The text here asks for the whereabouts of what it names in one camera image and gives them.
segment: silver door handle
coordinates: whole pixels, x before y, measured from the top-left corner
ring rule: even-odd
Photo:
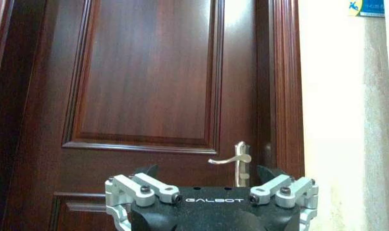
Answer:
[[[208,162],[214,165],[222,165],[231,162],[236,162],[235,169],[235,186],[236,187],[248,187],[250,186],[250,173],[248,173],[248,164],[252,161],[252,157],[250,155],[251,146],[247,145],[244,141],[239,142],[235,145],[235,156],[227,160],[212,160]]]

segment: poster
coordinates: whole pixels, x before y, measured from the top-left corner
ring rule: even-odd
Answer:
[[[384,0],[350,0],[350,15],[384,17]]]

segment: logo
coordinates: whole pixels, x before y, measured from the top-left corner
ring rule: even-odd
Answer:
[[[363,0],[350,0],[350,15],[358,16],[362,10]]]
[[[206,203],[235,203],[242,202],[244,199],[203,199],[203,198],[187,198],[187,202],[206,202]]]

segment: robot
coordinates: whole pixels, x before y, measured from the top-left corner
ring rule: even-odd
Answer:
[[[319,186],[259,166],[263,185],[178,187],[159,181],[158,166],[106,181],[107,213],[119,231],[308,231]]]

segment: bolt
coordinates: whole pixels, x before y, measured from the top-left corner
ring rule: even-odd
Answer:
[[[182,201],[182,195],[175,194],[174,197],[172,197],[172,203],[178,204],[180,201]]]
[[[142,186],[142,193],[143,194],[147,194],[147,193],[150,193],[151,192],[151,187],[148,186],[148,185],[143,185]]]
[[[292,193],[292,191],[291,191],[291,188],[290,187],[282,187],[280,188],[280,193],[283,194],[283,195],[291,195],[291,193]]]
[[[251,201],[254,205],[259,203],[259,197],[254,194],[251,194],[251,196],[248,197],[248,200]]]

